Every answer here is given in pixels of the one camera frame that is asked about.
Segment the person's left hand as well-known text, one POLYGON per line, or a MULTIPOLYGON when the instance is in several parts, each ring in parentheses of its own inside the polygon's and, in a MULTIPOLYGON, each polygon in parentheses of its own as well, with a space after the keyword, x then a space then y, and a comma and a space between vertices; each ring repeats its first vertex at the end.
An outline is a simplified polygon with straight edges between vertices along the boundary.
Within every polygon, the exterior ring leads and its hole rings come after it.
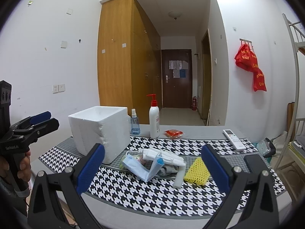
MULTIPOLYGON (((18 171, 18 178, 25 182, 29 182, 31 179, 31 151, 25 153, 25 157, 20 161, 20 170, 18 171)), ((9 164, 1 157, 0 174, 1 177, 11 184, 10 178, 8 177, 9 164)))

